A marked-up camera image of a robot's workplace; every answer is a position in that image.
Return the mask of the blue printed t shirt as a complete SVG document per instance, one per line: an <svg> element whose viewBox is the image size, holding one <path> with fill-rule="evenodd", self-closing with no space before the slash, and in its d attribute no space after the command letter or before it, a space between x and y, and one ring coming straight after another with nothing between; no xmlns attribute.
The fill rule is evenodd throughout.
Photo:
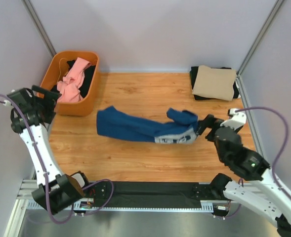
<svg viewBox="0 0 291 237"><path fill-rule="evenodd" d="M166 116L171 120L161 123L130 116L110 106L97 112L97 134L132 142L157 144L192 144L198 137L199 118L187 110L170 108Z"/></svg>

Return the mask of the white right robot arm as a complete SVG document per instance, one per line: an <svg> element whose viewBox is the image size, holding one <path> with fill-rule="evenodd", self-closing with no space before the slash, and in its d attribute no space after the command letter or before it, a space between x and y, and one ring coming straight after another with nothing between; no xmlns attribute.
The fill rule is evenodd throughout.
<svg viewBox="0 0 291 237"><path fill-rule="evenodd" d="M210 195L238 202L268 220L277 228L279 236L291 237L291 194L285 193L265 158L243 146L238 132L247 122L245 113L231 109L228 116L229 119L222 120L207 115L198 121L197 134L202 135L209 128L205 138L214 143L220 162L266 197L256 195L222 173L212 180Z"/></svg>

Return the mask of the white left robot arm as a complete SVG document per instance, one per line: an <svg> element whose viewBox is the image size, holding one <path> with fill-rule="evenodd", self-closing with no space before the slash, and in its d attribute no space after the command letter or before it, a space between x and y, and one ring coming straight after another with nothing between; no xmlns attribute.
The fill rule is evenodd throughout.
<svg viewBox="0 0 291 237"><path fill-rule="evenodd" d="M91 185L83 172L65 174L55 160L49 144L48 126L53 122L61 95L33 85L7 94L5 103L13 108L11 128L23 140L30 153L38 188L34 201L52 215L90 195Z"/></svg>

